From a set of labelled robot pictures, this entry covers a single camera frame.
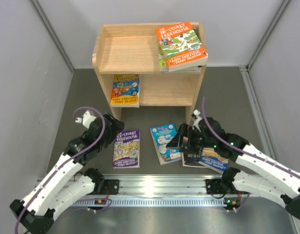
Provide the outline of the purple 52-storey treehouse book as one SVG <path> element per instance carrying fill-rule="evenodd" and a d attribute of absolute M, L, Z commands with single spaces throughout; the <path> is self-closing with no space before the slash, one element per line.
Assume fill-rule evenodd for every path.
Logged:
<path fill-rule="evenodd" d="M 140 131 L 123 130 L 114 141 L 112 166 L 114 169 L 139 168 Z"/>

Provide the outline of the dark tale of cities book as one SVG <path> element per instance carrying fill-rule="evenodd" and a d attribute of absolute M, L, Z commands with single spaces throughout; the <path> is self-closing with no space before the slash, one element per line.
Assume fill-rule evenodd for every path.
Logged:
<path fill-rule="evenodd" d="M 182 165 L 191 168 L 206 168 L 204 164 L 199 163 L 201 155 L 182 153 Z"/>

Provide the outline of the yellow 13-storey treehouse book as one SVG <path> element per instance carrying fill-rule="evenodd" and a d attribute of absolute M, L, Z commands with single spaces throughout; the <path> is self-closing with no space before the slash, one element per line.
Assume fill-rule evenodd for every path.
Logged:
<path fill-rule="evenodd" d="M 138 74 L 114 76 L 110 106 L 139 108 L 140 79 Z"/>

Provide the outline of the green coin cover book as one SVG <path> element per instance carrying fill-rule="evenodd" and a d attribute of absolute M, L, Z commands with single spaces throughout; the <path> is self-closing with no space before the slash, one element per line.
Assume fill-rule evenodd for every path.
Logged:
<path fill-rule="evenodd" d="M 160 71 L 164 73 L 200 73 L 202 70 L 202 66 L 194 66 L 186 69 L 181 69 L 177 71 L 168 71 L 167 66 L 160 66 Z"/>

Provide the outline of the green 65-storey treehouse book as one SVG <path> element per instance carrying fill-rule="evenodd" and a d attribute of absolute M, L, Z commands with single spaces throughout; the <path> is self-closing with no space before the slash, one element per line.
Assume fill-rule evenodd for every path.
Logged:
<path fill-rule="evenodd" d="M 168 71 L 168 66 L 165 60 L 165 57 L 163 55 L 161 45 L 158 44 L 158 54 L 159 54 L 159 66 L 160 66 L 160 71 L 161 72 L 167 72 Z"/>

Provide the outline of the orange 78-storey treehouse book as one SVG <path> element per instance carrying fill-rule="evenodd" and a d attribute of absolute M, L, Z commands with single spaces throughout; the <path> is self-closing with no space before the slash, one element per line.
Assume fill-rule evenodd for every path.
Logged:
<path fill-rule="evenodd" d="M 206 47 L 189 21 L 161 26 L 155 29 L 168 71 L 177 71 L 208 62 Z"/>

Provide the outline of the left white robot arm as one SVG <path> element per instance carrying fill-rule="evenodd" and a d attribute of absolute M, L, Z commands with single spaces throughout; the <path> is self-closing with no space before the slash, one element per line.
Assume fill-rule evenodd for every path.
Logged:
<path fill-rule="evenodd" d="M 65 185 L 115 140 L 125 124 L 111 114 L 101 114 L 92 107 L 82 107 L 82 110 L 84 114 L 76 117 L 75 122 L 82 124 L 85 132 L 68 143 L 55 166 L 28 195 L 10 204 L 10 210 L 17 219 L 14 227 L 16 234 L 20 225 L 28 233 L 45 234 L 73 203 L 87 194 L 103 191 L 105 177 L 94 168 L 87 169 L 67 188 Z"/>

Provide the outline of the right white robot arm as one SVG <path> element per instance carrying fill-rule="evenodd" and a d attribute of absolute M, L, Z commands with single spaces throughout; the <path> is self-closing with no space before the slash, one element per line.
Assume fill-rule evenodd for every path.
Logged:
<path fill-rule="evenodd" d="M 258 195 L 300 220 L 300 173 L 265 155 L 243 137 L 225 132 L 213 118 L 197 116 L 192 126 L 182 123 L 167 147 L 195 155 L 210 148 L 224 159 L 252 170 L 256 175 L 227 168 L 221 177 L 222 189 L 227 194 L 240 191 Z"/>

